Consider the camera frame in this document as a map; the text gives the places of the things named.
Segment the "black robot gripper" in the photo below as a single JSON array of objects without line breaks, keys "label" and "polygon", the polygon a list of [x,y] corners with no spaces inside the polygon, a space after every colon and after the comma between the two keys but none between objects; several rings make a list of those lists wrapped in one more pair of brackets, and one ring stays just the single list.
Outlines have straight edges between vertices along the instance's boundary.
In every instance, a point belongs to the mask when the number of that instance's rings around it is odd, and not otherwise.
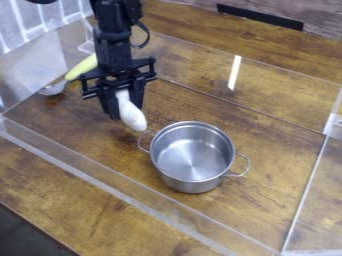
[{"label": "black robot gripper", "polygon": [[84,99],[97,97],[103,111],[111,119],[119,120],[119,103],[116,92],[127,89],[129,100],[141,109],[145,84],[156,79],[153,57],[132,57],[129,41],[131,31],[104,33],[93,30],[94,54],[97,66],[81,74],[81,96]]}]

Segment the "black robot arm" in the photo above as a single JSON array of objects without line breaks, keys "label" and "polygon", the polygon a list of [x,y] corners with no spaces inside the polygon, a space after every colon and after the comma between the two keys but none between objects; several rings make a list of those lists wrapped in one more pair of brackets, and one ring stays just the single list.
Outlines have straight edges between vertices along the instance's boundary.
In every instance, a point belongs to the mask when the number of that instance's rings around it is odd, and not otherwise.
[{"label": "black robot arm", "polygon": [[96,64],[82,71],[76,79],[81,82],[82,99],[99,98],[103,111],[113,120],[121,120],[117,92],[128,90],[128,100],[143,107],[145,84],[156,79],[153,57],[133,59],[131,49],[141,49],[131,43],[131,27],[137,25],[149,33],[139,21],[143,17],[140,0],[89,0],[97,26],[93,28]]}]

